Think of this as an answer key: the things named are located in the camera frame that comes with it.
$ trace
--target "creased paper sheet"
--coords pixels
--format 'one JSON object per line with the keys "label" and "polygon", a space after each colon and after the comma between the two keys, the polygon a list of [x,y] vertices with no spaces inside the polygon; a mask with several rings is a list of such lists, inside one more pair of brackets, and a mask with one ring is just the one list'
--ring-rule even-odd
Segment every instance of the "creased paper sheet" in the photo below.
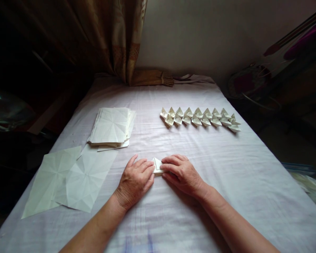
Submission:
{"label": "creased paper sheet", "polygon": [[117,153],[84,152],[69,170],[53,201],[90,213]]}
{"label": "creased paper sheet", "polygon": [[129,144],[130,144],[130,140],[123,142],[120,146],[117,146],[117,147],[111,147],[111,146],[107,146],[107,145],[98,146],[97,152],[111,150],[111,149],[125,148],[125,147],[129,146]]}
{"label": "creased paper sheet", "polygon": [[94,143],[123,143],[127,136],[128,108],[101,108],[88,139]]}
{"label": "creased paper sheet", "polygon": [[52,201],[54,193],[65,180],[80,153],[81,146],[78,146],[43,157],[21,219],[59,206]]}

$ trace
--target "paper sheet with fold lines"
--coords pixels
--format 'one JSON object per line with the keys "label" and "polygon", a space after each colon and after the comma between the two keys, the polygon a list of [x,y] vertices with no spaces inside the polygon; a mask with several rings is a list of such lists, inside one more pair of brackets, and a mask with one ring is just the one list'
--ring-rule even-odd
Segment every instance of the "paper sheet with fold lines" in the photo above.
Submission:
{"label": "paper sheet with fold lines", "polygon": [[100,108],[88,143],[98,151],[127,147],[135,116],[129,108]]}

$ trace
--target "white bed sheet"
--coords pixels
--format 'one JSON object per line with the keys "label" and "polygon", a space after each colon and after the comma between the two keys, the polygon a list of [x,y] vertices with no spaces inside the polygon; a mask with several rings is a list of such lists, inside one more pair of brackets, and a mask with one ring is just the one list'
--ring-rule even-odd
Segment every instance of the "white bed sheet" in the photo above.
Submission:
{"label": "white bed sheet", "polygon": [[[0,252],[57,252],[104,205],[132,155],[152,160],[186,155],[202,178],[282,252],[316,252],[316,205],[246,124],[215,84],[128,87],[115,77],[97,78],[51,152],[84,147],[101,107],[128,107],[137,113],[127,148],[102,185],[92,212],[64,206],[21,220],[34,179],[0,229]],[[166,128],[161,108],[224,107],[235,113],[242,132],[224,127]],[[217,228],[192,198],[162,177],[125,216],[107,252],[228,251]]]}

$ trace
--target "left hand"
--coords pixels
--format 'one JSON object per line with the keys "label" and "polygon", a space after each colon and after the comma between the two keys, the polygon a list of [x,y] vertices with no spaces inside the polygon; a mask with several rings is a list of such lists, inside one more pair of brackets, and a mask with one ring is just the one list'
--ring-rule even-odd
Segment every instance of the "left hand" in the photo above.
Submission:
{"label": "left hand", "polygon": [[151,188],[154,182],[154,162],[134,155],[127,163],[119,185],[114,192],[119,204],[127,211]]}

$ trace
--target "white paper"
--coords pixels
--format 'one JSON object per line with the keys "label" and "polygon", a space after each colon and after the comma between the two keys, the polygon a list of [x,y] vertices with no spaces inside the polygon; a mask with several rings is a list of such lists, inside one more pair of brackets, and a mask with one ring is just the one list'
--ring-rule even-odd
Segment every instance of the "white paper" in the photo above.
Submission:
{"label": "white paper", "polygon": [[173,119],[176,125],[180,126],[183,122],[182,118],[178,114],[175,115],[175,118]]}
{"label": "white paper", "polygon": [[153,173],[154,173],[154,176],[160,176],[164,171],[163,170],[161,170],[160,169],[160,166],[163,164],[162,162],[161,162],[161,160],[159,160],[158,158],[153,158],[153,160],[152,160],[153,162],[154,162],[154,171],[153,171]]}
{"label": "white paper", "polygon": [[130,110],[130,117],[128,119],[128,125],[127,125],[128,131],[127,131],[127,135],[126,135],[125,140],[128,140],[131,137],[131,133],[132,133],[132,130],[133,130],[135,118],[136,118],[136,111],[131,111]]}
{"label": "white paper", "polygon": [[183,113],[183,111],[182,111],[182,109],[181,109],[180,107],[179,107],[178,110],[176,111],[176,114],[178,114],[180,118],[182,118],[183,115],[184,115],[184,113]]}
{"label": "white paper", "polygon": [[187,116],[186,114],[184,114],[182,120],[183,120],[183,122],[185,123],[185,125],[191,124],[191,119],[190,119],[190,117]]}
{"label": "white paper", "polygon": [[130,110],[128,108],[102,108],[89,143],[123,143],[127,135]]}
{"label": "white paper", "polygon": [[168,126],[173,126],[173,118],[170,116],[170,114],[167,115],[166,119],[165,119],[165,123],[168,125]]}
{"label": "white paper", "polygon": [[35,177],[22,218],[59,206],[52,201],[57,188],[81,153],[81,146],[47,154]]}
{"label": "white paper", "polygon": [[193,116],[193,113],[192,113],[192,111],[191,111],[191,108],[187,108],[187,110],[186,110],[186,112],[185,112],[185,115],[187,115],[190,119],[192,118],[192,116]]}
{"label": "white paper", "polygon": [[176,113],[174,112],[173,108],[171,107],[169,112],[167,113],[168,115],[170,115],[172,118],[175,117]]}
{"label": "white paper", "polygon": [[228,121],[227,117],[224,115],[222,115],[222,117],[220,118],[220,122],[226,127],[232,124]]}
{"label": "white paper", "polygon": [[223,108],[221,110],[221,116],[225,116],[227,119],[231,118],[231,116],[229,116],[228,112],[226,112],[225,108]]}
{"label": "white paper", "polygon": [[236,122],[236,119],[235,119],[235,115],[234,115],[234,114],[232,114],[231,118],[228,119],[228,121],[229,121],[230,123],[232,123],[232,125],[241,125],[239,122]]}
{"label": "white paper", "polygon": [[218,119],[221,118],[221,114],[218,112],[217,109],[214,108],[213,112],[212,112],[212,115],[216,116]]}
{"label": "white paper", "polygon": [[111,149],[119,149],[119,148],[125,148],[127,146],[129,146],[130,144],[130,140],[127,140],[125,142],[123,142],[120,146],[118,147],[111,147],[111,146],[97,146],[97,152],[101,152],[101,151],[106,151],[106,150],[111,150]]}
{"label": "white paper", "polygon": [[167,117],[167,112],[165,111],[164,107],[162,109],[162,112],[160,113],[160,116],[163,118],[163,119],[166,119]]}
{"label": "white paper", "polygon": [[194,114],[197,116],[197,118],[202,118],[203,117],[203,113],[201,112],[199,107],[195,110]]}
{"label": "white paper", "polygon": [[207,117],[208,119],[211,119],[211,118],[212,118],[212,114],[211,114],[211,112],[209,111],[208,108],[206,108],[206,110],[204,111],[204,115],[206,115],[206,117]]}
{"label": "white paper", "polygon": [[206,127],[210,126],[211,123],[210,121],[208,120],[207,116],[204,114],[203,117],[201,118],[200,120],[202,122],[202,124]]}
{"label": "white paper", "polygon": [[238,125],[229,125],[228,128],[233,132],[241,132],[241,129]]}
{"label": "white paper", "polygon": [[117,153],[116,150],[83,153],[71,167],[53,201],[90,213]]}
{"label": "white paper", "polygon": [[221,126],[221,122],[220,120],[217,118],[217,116],[215,116],[213,114],[212,118],[211,118],[211,123],[215,126],[215,127],[218,127],[218,126]]}
{"label": "white paper", "polygon": [[201,121],[198,119],[198,117],[195,114],[193,114],[192,116],[192,123],[196,125],[197,127],[202,125]]}

